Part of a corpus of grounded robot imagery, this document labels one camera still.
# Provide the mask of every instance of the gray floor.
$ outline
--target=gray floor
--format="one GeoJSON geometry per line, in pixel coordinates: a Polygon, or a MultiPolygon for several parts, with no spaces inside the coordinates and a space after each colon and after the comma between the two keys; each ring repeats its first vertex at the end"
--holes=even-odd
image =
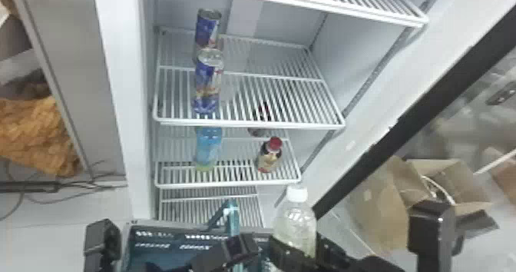
{"type": "MultiPolygon", "coordinates": [[[[12,173],[26,177],[31,170],[13,168],[12,173]]],[[[33,197],[46,201],[83,191],[66,189],[33,197]]],[[[0,216],[17,200],[17,194],[0,194],[0,216]]],[[[110,218],[118,227],[131,219],[127,189],[103,191],[59,204],[40,205],[24,200],[10,218],[0,222],[0,271],[82,271],[84,229],[104,218],[110,218]]]]}

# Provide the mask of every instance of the blue can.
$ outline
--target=blue can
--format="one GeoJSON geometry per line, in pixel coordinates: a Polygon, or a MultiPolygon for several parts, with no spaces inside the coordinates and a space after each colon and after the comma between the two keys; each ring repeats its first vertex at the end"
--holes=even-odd
{"type": "Polygon", "coordinates": [[[203,48],[199,52],[192,99],[192,109],[196,113],[211,114],[219,108],[223,68],[223,53],[220,50],[203,48]]]}
{"type": "Polygon", "coordinates": [[[221,18],[222,14],[217,10],[199,9],[195,27],[195,42],[193,44],[193,62],[197,61],[197,56],[201,49],[217,46],[221,18]]]}

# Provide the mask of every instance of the red cap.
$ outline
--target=red cap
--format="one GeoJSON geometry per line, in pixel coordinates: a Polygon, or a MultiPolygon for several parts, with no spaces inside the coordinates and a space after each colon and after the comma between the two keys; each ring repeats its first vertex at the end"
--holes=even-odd
{"type": "Polygon", "coordinates": [[[278,137],[272,137],[269,141],[269,147],[273,150],[279,150],[282,145],[283,142],[278,137]]]}

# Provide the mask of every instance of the small bottle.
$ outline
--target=small bottle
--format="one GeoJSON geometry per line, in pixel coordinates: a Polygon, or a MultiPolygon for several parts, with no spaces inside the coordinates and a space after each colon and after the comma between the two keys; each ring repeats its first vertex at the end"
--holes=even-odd
{"type": "Polygon", "coordinates": [[[222,128],[198,128],[195,168],[198,171],[211,171],[218,161],[222,144],[222,128]]]}
{"type": "Polygon", "coordinates": [[[281,204],[274,221],[273,236],[306,256],[316,256],[317,220],[306,203],[306,187],[290,185],[286,189],[286,202],[281,204]]]}
{"type": "Polygon", "coordinates": [[[276,170],[278,160],[281,158],[281,146],[283,142],[278,137],[272,137],[262,144],[260,153],[256,157],[256,169],[262,173],[270,173],[276,170]]]}

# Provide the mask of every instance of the brown cloth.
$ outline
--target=brown cloth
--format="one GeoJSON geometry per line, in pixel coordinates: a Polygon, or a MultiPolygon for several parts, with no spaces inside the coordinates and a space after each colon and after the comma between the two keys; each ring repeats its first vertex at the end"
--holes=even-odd
{"type": "Polygon", "coordinates": [[[18,14],[18,9],[16,8],[15,2],[13,0],[0,0],[0,3],[4,5],[9,13],[20,18],[20,14],[18,14]]]}
{"type": "Polygon", "coordinates": [[[0,156],[57,176],[72,176],[80,168],[52,96],[30,101],[0,98],[0,156]]]}

